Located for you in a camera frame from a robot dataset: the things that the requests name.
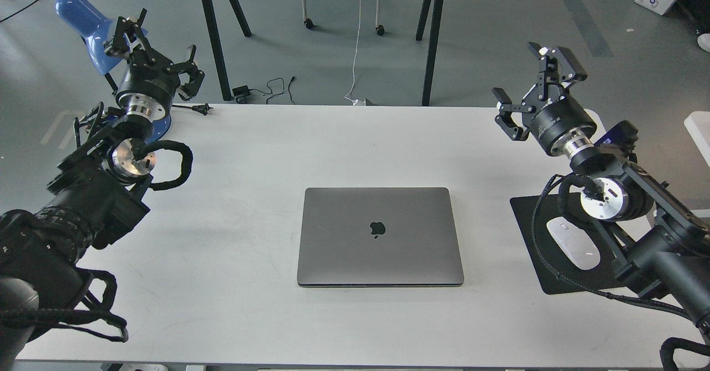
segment mouse pad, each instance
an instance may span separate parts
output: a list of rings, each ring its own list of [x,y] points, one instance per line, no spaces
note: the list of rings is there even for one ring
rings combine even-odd
[[[579,204],[579,192],[570,194],[570,212],[575,215],[585,214]],[[540,257],[535,250],[533,238],[530,236],[530,221],[533,218],[533,209],[537,202],[538,196],[513,197],[510,199],[510,207],[513,208],[515,219],[518,221],[518,227],[523,234],[525,246],[528,247],[528,254],[532,260],[532,265],[537,273],[537,280],[540,281],[540,287],[543,292],[548,295],[557,293],[581,292],[581,290],[564,281],[557,280],[555,275],[542,264]],[[599,248],[601,261],[599,265],[591,270],[580,270],[567,259],[565,253],[557,246],[557,242],[547,231],[547,222],[560,217],[557,211],[557,195],[548,195],[540,207],[540,215],[537,217],[537,246],[540,247],[540,252],[553,267],[560,271],[565,277],[570,278],[575,282],[593,289],[606,289],[623,287],[622,283],[614,279],[611,272],[611,261],[614,255],[611,250],[604,244],[604,241],[598,232],[585,230],[594,245]]]

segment white table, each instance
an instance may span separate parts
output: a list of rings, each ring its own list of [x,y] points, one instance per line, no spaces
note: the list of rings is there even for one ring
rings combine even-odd
[[[685,128],[710,166],[710,111],[693,111],[685,118]]]
[[[495,109],[215,108],[175,113],[168,139],[195,152],[187,184],[149,191],[153,210],[134,232],[79,263],[115,273],[114,311],[129,321],[130,340],[55,330],[20,359],[628,368],[659,367],[670,336],[699,339],[666,313],[542,292],[508,199],[539,194],[569,168],[532,138],[509,141]],[[158,154],[157,181],[177,174],[168,157]],[[299,287],[312,186],[448,187],[464,285]]]

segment concrete floor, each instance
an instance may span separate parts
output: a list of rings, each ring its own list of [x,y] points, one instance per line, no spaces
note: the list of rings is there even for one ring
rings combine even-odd
[[[195,43],[206,73],[195,102],[223,101],[200,0],[89,1],[111,18],[147,9],[151,44],[175,61]],[[300,0],[240,1],[251,38],[241,34],[228,2],[215,0],[232,87],[267,90],[267,80],[295,76],[295,103],[349,105],[343,96],[352,84],[358,0],[308,0],[312,31],[302,25]],[[29,2],[0,0],[0,17]],[[421,0],[383,0],[384,37],[374,31],[375,0],[362,4],[353,98],[418,106],[428,45],[428,32],[423,42],[414,40]],[[691,209],[710,209],[710,168],[683,125],[692,111],[710,110],[710,53],[697,47],[680,12],[660,17],[633,0],[445,0],[431,105],[494,106],[492,87],[520,100],[536,79],[530,40],[571,48],[589,74],[572,89],[576,100],[607,128],[621,119],[636,124],[639,164],[670,182]],[[72,150],[63,143],[70,118],[100,100],[111,103],[111,93],[53,0],[0,24],[0,48],[0,211],[36,210],[50,200],[45,185]],[[271,103],[290,101],[282,95]],[[481,137],[502,139],[503,133]]]

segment laptop lid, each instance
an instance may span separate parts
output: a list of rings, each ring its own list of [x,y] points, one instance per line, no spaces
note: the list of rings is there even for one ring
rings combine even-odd
[[[310,187],[302,287],[460,286],[464,272],[445,187]]]

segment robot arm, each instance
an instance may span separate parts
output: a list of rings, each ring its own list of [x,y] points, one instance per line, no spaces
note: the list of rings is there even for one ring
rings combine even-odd
[[[116,280],[109,272],[84,270],[77,262],[89,246],[104,249],[117,242],[150,211],[141,201],[148,189],[172,189],[187,181],[190,148],[180,142],[156,141],[152,121],[170,112],[175,93],[185,100],[197,94],[204,73],[188,59],[175,64],[150,47],[137,22],[119,18],[106,54],[124,58],[128,70],[114,91],[119,108],[99,104],[74,121],[78,148],[58,166],[48,184],[53,201],[35,214],[11,210],[0,215],[0,369],[8,369],[24,344],[51,328],[73,328],[125,342],[126,321],[111,313]],[[190,80],[180,83],[178,75]],[[88,136],[81,144],[79,129]],[[158,149],[182,154],[181,174],[174,181],[153,183],[150,171]],[[89,290],[93,280],[106,283],[101,299]],[[82,303],[88,310],[74,310]],[[77,327],[102,319],[120,330],[105,336]]]
[[[530,43],[530,49],[540,61],[537,83],[520,105],[513,105],[505,91],[494,88],[499,108],[495,121],[512,140],[524,141],[532,133],[548,156],[570,159],[573,174],[561,181],[560,213],[579,227],[596,228],[616,257],[614,276],[639,296],[637,301],[670,293],[683,310],[667,305],[666,310],[689,318],[708,339],[710,227],[672,196],[667,184],[636,164],[637,129],[631,123],[622,121],[599,141],[590,140],[596,124],[570,95],[570,87],[586,79],[586,73],[570,50],[542,48],[537,43]],[[522,126],[513,121],[512,113],[522,113]],[[572,185],[583,187],[581,204],[587,220],[567,211]],[[654,203],[655,225],[641,239],[632,239],[616,224],[648,214]],[[675,366],[671,366],[674,348],[710,353],[707,347],[699,351],[679,340],[673,342],[665,345],[665,368]]]

